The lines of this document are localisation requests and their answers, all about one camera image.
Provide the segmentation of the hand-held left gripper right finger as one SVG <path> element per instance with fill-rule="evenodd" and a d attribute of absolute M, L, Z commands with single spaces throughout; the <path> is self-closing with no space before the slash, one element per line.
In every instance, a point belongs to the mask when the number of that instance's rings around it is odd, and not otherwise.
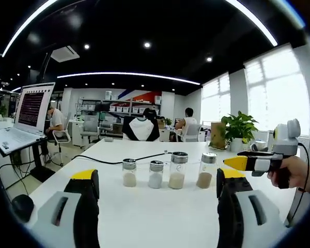
<path fill-rule="evenodd" d="M 279 209 L 232 169 L 217 169 L 218 247 L 274 247 L 286 234 Z"/>

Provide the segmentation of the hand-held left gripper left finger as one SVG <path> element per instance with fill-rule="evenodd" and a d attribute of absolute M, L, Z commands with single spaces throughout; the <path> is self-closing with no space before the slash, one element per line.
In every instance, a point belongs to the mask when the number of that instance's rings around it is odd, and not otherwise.
<path fill-rule="evenodd" d="M 76 173 L 39 208 L 32 232 L 44 247 L 99 247 L 98 200 L 98 171 Z"/>

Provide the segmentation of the person's right hand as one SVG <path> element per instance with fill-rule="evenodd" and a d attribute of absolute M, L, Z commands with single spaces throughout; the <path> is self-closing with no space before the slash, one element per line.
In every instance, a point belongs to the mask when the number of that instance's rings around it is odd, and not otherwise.
<path fill-rule="evenodd" d="M 282 160 L 281 168 L 290 171 L 289 188 L 303 188 L 310 193 L 310 166 L 299 157 L 292 156 Z"/>

